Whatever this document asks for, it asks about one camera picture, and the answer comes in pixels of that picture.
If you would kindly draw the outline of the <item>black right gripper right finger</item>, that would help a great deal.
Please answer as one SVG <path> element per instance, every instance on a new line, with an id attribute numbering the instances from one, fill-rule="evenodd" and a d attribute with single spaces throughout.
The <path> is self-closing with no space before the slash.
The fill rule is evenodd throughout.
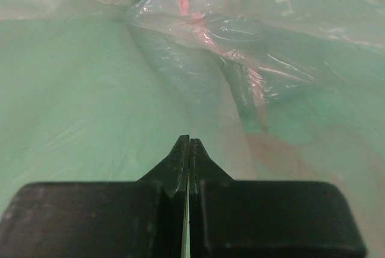
<path id="1" fill-rule="evenodd" d="M 236 180 L 191 140 L 191 257 L 365 257 L 346 198 L 317 181 Z"/>

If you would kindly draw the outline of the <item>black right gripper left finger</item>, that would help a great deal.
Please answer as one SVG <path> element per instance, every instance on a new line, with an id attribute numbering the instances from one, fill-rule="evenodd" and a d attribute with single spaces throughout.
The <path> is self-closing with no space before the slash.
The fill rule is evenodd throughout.
<path id="1" fill-rule="evenodd" d="M 184 257 L 189 142 L 136 181 L 24 185 L 1 219 L 1 256 Z"/>

